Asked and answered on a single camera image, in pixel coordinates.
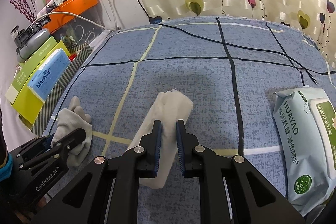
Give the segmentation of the grey sock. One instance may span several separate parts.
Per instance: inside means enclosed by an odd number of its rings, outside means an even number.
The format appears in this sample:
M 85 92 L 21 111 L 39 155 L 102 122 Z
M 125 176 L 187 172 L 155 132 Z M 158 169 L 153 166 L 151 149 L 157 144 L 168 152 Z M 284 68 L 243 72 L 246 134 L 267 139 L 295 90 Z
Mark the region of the grey sock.
M 72 97 L 68 108 L 63 108 L 58 113 L 58 124 L 51 141 L 51 148 L 71 132 L 80 128 L 85 131 L 85 140 L 75 148 L 71 149 L 68 154 L 68 167 L 78 167 L 88 155 L 92 141 L 91 122 L 91 116 L 84 112 L 77 96 Z

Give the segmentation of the white towel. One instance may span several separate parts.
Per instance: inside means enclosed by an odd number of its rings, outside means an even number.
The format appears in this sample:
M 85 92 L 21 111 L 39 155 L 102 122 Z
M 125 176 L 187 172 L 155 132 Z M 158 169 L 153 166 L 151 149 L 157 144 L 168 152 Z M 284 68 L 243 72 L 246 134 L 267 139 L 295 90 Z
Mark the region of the white towel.
M 148 111 L 128 149 L 139 146 L 141 138 L 151 133 L 154 121 L 161 121 L 161 150 L 158 174 L 155 178 L 142 178 L 139 182 L 152 189 L 162 189 L 165 186 L 169 172 L 177 153 L 176 123 L 179 120 L 187 122 L 194 104 L 183 93 L 173 89 L 160 92 Z

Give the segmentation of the yellow green cardboard box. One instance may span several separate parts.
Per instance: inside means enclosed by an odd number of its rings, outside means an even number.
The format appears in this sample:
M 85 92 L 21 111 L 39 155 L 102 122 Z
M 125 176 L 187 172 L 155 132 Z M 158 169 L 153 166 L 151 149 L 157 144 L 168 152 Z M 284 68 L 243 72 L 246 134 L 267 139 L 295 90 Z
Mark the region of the yellow green cardboard box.
M 68 57 L 70 57 L 70 53 L 67 50 L 66 46 L 63 42 L 59 41 L 57 42 L 57 46 L 54 47 L 51 52 L 42 60 L 45 61 L 47 57 L 56 49 L 62 48 Z M 38 67 L 33 71 L 33 73 L 30 75 L 29 79 L 24 84 L 23 88 L 19 92 L 18 96 L 16 97 L 16 100 L 11 106 L 21 115 L 23 118 L 25 118 L 26 121 L 28 121 L 30 124 L 34 124 L 42 106 L 43 102 L 40 101 L 28 88 L 27 84 L 29 83 L 29 80 L 32 78 L 33 74 L 37 71 Z

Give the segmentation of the blue tissue pack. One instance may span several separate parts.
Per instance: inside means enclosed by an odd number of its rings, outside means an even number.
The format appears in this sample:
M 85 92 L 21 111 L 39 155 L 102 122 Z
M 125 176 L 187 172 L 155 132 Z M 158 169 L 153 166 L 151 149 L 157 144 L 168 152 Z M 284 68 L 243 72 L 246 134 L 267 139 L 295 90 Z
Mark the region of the blue tissue pack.
M 70 63 L 62 48 L 54 50 L 29 80 L 28 88 L 40 101 L 45 102 Z

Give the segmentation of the green flat box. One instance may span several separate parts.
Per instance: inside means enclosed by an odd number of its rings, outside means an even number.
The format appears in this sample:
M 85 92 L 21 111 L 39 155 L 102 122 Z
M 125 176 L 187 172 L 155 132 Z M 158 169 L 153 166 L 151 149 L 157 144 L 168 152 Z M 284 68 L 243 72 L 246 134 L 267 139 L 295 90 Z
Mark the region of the green flat box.
M 42 60 L 57 46 L 57 42 L 51 36 L 40 48 L 23 64 L 22 69 L 16 74 L 12 84 L 8 88 L 5 96 L 13 104 L 19 92 L 29 79 L 33 71 L 38 67 Z

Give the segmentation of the wet wipes pack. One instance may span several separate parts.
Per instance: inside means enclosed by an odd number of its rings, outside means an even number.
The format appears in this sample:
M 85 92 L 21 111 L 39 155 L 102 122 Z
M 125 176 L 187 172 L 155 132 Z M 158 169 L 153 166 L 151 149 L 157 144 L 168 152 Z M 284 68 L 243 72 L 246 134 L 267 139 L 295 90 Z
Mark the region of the wet wipes pack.
M 285 156 L 288 200 L 305 216 L 335 188 L 335 108 L 323 89 L 276 94 L 273 111 Z

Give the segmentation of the striped storage box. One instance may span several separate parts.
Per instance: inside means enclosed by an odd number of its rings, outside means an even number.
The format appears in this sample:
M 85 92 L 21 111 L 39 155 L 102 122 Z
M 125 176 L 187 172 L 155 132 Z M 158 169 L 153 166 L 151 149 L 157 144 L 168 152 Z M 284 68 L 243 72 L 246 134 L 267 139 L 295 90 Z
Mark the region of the striped storage box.
M 31 132 L 38 137 L 41 137 L 47 128 L 48 122 L 52 116 L 52 113 L 58 103 L 58 100 L 62 96 L 66 87 L 82 66 L 84 61 L 88 58 L 88 56 L 92 53 L 92 48 L 88 43 L 84 43 L 81 46 L 77 46 L 74 48 L 75 50 L 79 50 L 77 56 L 74 60 L 68 65 L 67 69 L 60 76 L 60 79 L 57 81 L 55 86 L 52 88 L 49 96 L 47 97 L 45 103 L 43 104 L 34 124 Z

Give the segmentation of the grey oval case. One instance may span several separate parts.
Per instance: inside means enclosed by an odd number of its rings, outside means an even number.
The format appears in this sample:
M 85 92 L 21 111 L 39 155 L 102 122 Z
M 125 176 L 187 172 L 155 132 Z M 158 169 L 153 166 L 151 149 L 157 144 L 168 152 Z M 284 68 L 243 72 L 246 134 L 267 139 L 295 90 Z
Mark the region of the grey oval case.
M 18 63 L 24 63 L 42 44 L 50 37 L 50 32 L 42 28 L 39 32 L 31 36 L 20 48 L 17 53 Z

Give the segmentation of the orange plastic bin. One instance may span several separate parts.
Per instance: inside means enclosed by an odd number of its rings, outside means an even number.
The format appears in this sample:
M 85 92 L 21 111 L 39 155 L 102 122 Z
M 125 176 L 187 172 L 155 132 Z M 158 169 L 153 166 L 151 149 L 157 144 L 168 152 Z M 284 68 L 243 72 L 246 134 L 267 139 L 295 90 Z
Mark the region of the orange plastic bin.
M 97 4 L 98 0 L 68 0 L 53 9 L 52 12 L 70 12 L 81 15 Z M 43 28 L 47 28 L 51 34 L 75 18 L 68 14 L 51 14 L 49 17 L 51 21 L 44 25 Z

